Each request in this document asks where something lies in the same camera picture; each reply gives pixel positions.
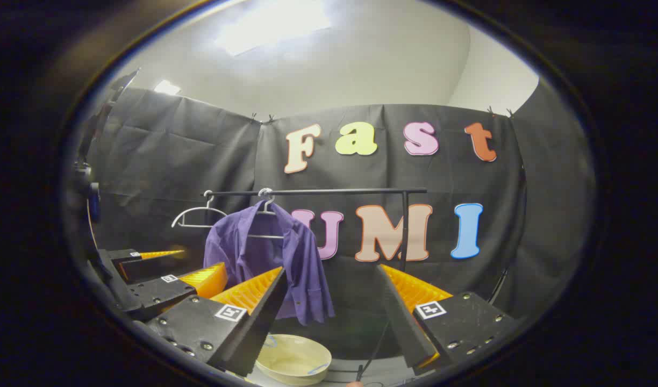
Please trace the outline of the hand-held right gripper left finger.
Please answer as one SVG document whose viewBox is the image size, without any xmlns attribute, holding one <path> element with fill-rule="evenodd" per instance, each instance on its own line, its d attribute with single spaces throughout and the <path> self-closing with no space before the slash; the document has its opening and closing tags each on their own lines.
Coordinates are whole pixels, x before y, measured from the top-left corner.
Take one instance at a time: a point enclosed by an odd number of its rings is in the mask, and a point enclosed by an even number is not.
<svg viewBox="0 0 658 387">
<path fill-rule="evenodd" d="M 277 267 L 213 297 L 188 296 L 146 326 L 187 357 L 246 376 L 287 292 L 287 274 Z"/>
</svg>

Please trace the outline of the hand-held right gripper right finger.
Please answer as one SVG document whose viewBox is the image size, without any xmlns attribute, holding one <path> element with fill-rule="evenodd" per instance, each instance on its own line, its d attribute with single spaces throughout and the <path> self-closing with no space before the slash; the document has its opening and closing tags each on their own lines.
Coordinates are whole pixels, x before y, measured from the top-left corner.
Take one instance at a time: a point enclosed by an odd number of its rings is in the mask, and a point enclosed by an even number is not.
<svg viewBox="0 0 658 387">
<path fill-rule="evenodd" d="M 451 294 L 383 264 L 376 278 L 389 325 L 406 366 L 416 375 L 481 355 L 518 326 L 474 292 Z"/>
</svg>

